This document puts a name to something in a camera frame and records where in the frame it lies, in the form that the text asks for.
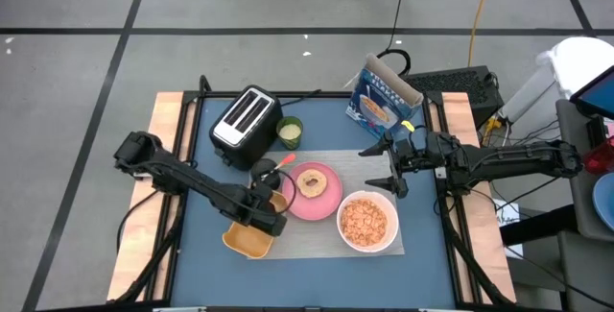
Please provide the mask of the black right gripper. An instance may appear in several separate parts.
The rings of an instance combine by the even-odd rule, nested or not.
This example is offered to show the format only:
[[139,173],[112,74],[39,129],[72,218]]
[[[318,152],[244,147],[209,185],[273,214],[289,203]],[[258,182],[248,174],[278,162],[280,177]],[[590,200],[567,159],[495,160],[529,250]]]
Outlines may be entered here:
[[373,146],[359,152],[359,156],[381,156],[388,153],[391,176],[388,178],[366,180],[365,184],[389,191],[398,199],[407,196],[409,189],[404,173],[415,173],[432,168],[424,150],[418,150],[413,144],[412,135],[395,140],[390,132],[384,132]]

